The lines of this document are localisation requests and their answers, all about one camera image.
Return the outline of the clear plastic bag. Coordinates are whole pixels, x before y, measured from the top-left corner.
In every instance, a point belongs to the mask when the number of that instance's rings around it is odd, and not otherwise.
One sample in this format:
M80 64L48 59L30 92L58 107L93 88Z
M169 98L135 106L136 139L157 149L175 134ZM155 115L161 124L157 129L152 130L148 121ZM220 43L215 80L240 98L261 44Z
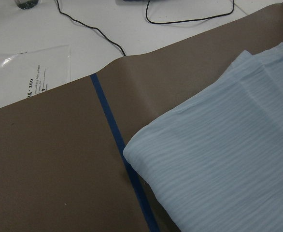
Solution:
M70 80L69 45L20 54L0 54L0 108Z

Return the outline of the light blue button-up shirt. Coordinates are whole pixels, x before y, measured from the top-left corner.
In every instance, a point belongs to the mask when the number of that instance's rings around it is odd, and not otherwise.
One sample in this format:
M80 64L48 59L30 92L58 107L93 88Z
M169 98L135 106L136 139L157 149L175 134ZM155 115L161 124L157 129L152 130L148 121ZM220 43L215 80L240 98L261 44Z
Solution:
M123 154L183 232L283 232L283 43L242 52Z

